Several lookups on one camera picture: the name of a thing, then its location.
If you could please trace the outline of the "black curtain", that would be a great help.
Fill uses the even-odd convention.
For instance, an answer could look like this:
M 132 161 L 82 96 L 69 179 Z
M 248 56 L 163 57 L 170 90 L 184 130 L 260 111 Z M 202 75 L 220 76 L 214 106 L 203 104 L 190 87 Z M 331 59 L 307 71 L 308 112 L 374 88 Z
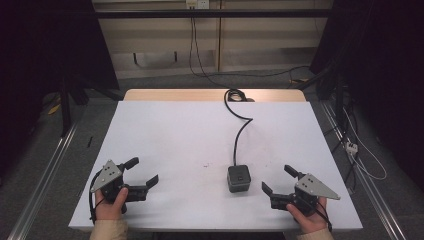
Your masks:
M 10 172 L 43 109 L 66 88 L 118 89 L 93 0 L 0 0 L 0 178 Z
M 424 191 L 424 0 L 333 0 L 310 70 L 336 63 L 379 138 Z

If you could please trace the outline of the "white table cover sheet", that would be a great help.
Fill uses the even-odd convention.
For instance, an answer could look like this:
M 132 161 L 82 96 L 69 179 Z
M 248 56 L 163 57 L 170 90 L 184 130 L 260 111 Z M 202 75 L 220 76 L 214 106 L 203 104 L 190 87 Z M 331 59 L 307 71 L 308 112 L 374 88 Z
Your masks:
M 124 218 L 141 231 L 286 231 L 292 216 L 272 209 L 262 191 L 290 194 L 290 165 L 311 173 L 339 196 L 327 205 L 336 231 L 361 228 L 311 105 L 307 102 L 229 103 L 123 101 L 118 104 L 93 168 L 107 160 L 140 162 L 129 185 L 159 182 Z M 230 166 L 247 165 L 248 191 L 231 193 Z

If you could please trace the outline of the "white wall socket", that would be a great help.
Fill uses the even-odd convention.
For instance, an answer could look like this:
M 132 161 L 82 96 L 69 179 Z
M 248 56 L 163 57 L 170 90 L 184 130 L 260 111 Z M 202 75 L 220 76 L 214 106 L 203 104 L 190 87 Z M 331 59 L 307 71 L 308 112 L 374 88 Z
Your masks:
M 209 0 L 185 0 L 187 9 L 209 9 Z

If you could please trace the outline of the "person's left hand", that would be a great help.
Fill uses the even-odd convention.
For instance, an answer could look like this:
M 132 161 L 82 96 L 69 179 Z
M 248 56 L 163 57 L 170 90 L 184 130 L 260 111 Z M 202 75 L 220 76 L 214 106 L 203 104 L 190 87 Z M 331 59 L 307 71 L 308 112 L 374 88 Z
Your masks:
M 122 188 L 115 201 L 109 203 L 104 199 L 100 190 L 95 192 L 95 212 L 97 220 L 120 220 L 122 218 L 121 208 L 128 196 L 128 189 Z

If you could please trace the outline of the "wooden table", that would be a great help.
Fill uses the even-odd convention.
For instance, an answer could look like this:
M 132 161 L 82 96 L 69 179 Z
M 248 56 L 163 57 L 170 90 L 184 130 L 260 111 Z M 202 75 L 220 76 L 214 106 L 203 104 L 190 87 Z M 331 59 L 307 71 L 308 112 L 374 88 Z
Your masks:
M 130 89 L 125 101 L 222 101 L 225 89 Z M 255 102 L 305 102 L 296 89 L 242 89 Z

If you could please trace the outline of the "black horizontal frame bar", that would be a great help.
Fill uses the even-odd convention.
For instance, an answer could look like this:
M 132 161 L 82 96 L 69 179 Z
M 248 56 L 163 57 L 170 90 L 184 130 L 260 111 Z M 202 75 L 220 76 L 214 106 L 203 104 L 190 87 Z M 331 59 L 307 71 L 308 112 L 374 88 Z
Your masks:
M 130 18 L 326 18 L 331 9 L 201 9 L 201 10 L 131 10 L 96 11 L 101 19 Z

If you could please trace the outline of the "aluminium floor rail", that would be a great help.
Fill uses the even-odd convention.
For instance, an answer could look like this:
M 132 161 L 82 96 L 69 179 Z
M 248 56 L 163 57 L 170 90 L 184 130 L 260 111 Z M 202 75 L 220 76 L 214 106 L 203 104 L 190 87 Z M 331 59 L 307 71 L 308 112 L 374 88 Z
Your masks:
M 20 213 L 7 240 L 26 240 L 33 222 L 46 198 L 47 192 L 63 161 L 66 151 L 74 138 L 77 128 L 78 123 L 75 122 L 70 126 L 67 132 L 60 137 L 57 147 L 53 155 L 50 157 L 41 179 L 38 181 L 34 191 L 30 195 L 29 200 Z
M 322 106 L 323 111 L 333 128 L 332 132 L 340 141 L 341 146 L 344 147 L 344 139 L 348 140 L 349 136 L 344 134 L 337 124 L 335 110 L 332 108 L 330 103 L 321 102 L 320 105 Z M 349 163 L 354 165 L 356 179 L 362 184 L 373 208 L 376 211 L 376 214 L 389 235 L 389 239 L 407 240 L 398 220 L 377 188 L 375 178 L 370 175 L 366 167 L 363 165 L 361 158 L 354 158 L 351 154 L 349 154 L 348 159 Z

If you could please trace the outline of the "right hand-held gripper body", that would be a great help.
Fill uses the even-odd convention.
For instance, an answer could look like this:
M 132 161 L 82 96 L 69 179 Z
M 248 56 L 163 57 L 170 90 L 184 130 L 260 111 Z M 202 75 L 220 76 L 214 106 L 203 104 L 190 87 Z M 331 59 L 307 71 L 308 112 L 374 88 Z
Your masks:
M 320 197 L 339 200 L 340 196 L 322 183 L 314 175 L 307 173 L 291 173 L 298 181 L 294 185 L 294 192 L 288 195 L 276 194 L 269 190 L 272 209 L 287 210 L 287 205 L 294 205 L 302 214 L 312 215 L 318 205 Z

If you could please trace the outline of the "black metal stand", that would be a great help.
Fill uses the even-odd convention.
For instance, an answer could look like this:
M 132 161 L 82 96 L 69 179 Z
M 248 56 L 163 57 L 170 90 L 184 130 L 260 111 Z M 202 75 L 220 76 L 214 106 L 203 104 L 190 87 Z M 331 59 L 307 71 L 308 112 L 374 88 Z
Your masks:
M 62 137 L 65 137 L 72 126 L 72 117 L 69 103 L 68 77 L 63 76 L 60 89 L 61 112 L 62 112 Z

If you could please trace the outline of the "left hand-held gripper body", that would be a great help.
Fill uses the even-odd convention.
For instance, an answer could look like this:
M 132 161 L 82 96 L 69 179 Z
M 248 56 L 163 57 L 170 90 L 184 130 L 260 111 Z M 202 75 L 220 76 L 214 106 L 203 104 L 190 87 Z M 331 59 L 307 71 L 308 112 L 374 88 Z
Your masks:
M 145 201 L 148 193 L 146 184 L 142 186 L 125 184 L 123 179 L 124 172 L 118 169 L 119 165 L 112 160 L 108 160 L 102 169 L 94 175 L 89 187 L 90 193 L 100 190 L 107 202 L 114 202 L 121 188 L 125 187 L 128 189 L 126 202 Z

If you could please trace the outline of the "black cube power socket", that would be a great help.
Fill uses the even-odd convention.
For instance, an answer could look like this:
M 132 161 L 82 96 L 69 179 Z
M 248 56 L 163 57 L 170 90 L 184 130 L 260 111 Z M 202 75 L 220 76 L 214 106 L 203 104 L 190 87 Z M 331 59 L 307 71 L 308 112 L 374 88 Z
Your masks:
M 230 166 L 227 172 L 227 183 L 231 193 L 248 191 L 251 183 L 248 166 Z

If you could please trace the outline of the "person's right hand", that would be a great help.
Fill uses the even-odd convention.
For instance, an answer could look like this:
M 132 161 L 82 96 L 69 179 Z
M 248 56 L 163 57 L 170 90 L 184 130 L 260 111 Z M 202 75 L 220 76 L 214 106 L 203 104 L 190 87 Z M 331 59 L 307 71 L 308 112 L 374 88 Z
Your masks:
M 320 216 L 320 214 L 325 216 L 326 205 L 327 199 L 320 197 L 318 199 L 316 212 L 310 216 L 305 216 L 292 204 L 287 205 L 287 210 L 300 225 L 302 233 L 309 234 L 328 228 L 327 221 Z

